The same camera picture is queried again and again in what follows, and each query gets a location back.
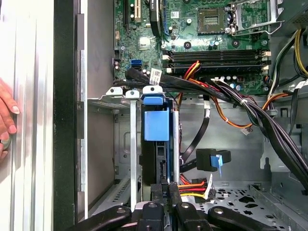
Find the blue sata port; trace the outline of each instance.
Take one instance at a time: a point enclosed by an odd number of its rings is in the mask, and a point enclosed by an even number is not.
[[[130,61],[130,64],[131,64],[132,66],[142,65],[142,60],[139,60],[139,59],[131,60],[131,61]]]

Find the human hand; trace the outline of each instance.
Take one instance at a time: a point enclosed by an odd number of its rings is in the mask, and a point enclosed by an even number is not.
[[[17,102],[13,99],[11,94],[0,83],[0,140],[6,141],[10,138],[9,134],[15,134],[17,128],[11,117],[11,113],[19,114]],[[0,163],[4,160],[8,151],[3,150],[4,145],[0,143]]]

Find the motherboard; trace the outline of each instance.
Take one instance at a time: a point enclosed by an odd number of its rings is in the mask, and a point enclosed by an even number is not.
[[[197,60],[196,79],[219,78],[242,94],[268,94],[268,1],[115,0],[115,78],[134,67],[181,77]]]

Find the fingernail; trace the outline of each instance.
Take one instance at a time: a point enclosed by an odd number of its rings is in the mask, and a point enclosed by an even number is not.
[[[12,110],[13,110],[13,112],[15,114],[19,114],[20,113],[19,108],[17,106],[13,106]]]
[[[4,159],[7,154],[8,154],[8,151],[3,151],[1,155],[1,159]]]
[[[14,133],[16,133],[16,132],[17,132],[17,129],[16,129],[15,125],[11,125],[11,126],[9,127],[9,133],[14,134]]]
[[[3,140],[3,141],[7,141],[9,138],[10,138],[10,135],[8,132],[5,132],[0,136],[0,140]]]

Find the green circuit board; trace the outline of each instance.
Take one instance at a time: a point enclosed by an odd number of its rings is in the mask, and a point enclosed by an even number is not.
[[[128,29],[124,27],[124,0],[115,0],[115,50],[116,57],[120,61],[120,69],[115,70],[115,77],[124,79],[125,71],[130,68],[131,60],[142,60],[142,69],[151,68],[163,70],[162,52],[164,49],[176,52],[207,51],[210,41],[218,41],[217,50],[269,50],[268,35],[259,34],[253,39],[249,36],[236,37],[239,45],[234,47],[232,41],[235,37],[228,34],[200,34],[199,14],[210,15],[202,9],[223,9],[230,0],[162,0],[163,36],[153,36],[149,26],[149,7],[141,0],[141,22],[129,21]],[[135,0],[128,0],[129,4],[135,4]],[[251,25],[268,21],[268,1],[259,0],[255,3],[246,3],[242,6],[242,25],[248,28]],[[168,28],[172,27],[172,33],[168,34]],[[192,47],[187,50],[184,43],[190,41]],[[229,76],[229,73],[219,73],[219,76]],[[267,94],[267,87],[264,84],[264,77],[267,72],[260,74],[245,74],[241,81],[235,80],[234,84],[240,85],[240,93],[250,95]]]

